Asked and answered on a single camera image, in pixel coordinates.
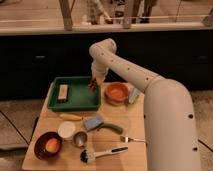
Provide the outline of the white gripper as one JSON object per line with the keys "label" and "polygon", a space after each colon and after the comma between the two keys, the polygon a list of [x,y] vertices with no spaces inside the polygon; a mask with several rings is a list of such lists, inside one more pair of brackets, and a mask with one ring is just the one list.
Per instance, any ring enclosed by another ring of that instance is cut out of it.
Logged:
{"label": "white gripper", "polygon": [[105,81],[108,74],[108,68],[98,62],[93,61],[91,65],[92,79],[98,84],[102,84]]}

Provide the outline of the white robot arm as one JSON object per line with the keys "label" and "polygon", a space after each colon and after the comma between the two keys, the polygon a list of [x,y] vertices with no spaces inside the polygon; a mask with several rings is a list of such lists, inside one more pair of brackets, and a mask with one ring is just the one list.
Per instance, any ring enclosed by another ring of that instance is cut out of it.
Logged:
{"label": "white robot arm", "polygon": [[148,171],[202,171],[191,95],[180,82],[116,55],[111,39],[89,48],[92,78],[101,83],[112,70],[144,94]]}

